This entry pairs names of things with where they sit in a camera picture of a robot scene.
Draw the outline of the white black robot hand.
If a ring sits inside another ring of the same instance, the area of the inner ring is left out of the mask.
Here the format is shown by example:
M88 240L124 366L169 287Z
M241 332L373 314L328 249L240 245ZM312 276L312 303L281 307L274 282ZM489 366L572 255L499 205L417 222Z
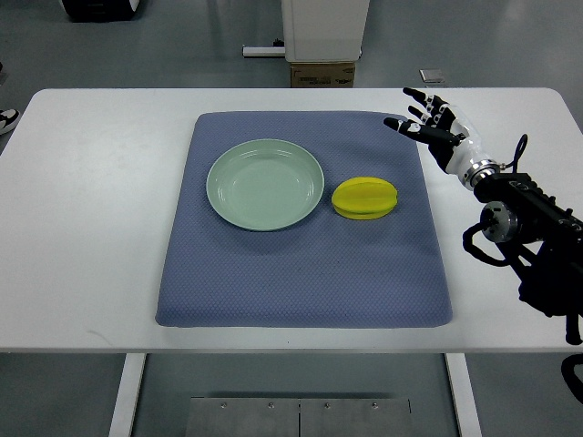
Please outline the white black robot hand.
M482 138L467 116L435 94L405 87L403 92L422 107L408 107L411 119L388 117L384 124L395 132L428 146L438 167L455 175L472 190L482 179L501 171L483 149Z

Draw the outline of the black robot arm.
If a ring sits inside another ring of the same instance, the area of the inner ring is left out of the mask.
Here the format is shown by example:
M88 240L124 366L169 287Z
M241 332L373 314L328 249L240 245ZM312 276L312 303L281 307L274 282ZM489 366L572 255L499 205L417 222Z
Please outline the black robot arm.
M512 161L501 167L509 173L479 174L473 190L485 206L464 232L463 247L486 264L511 267L520 279L518 298L549 318L563 317L566 342L580 346L582 221L518 171L526 147L523 135Z

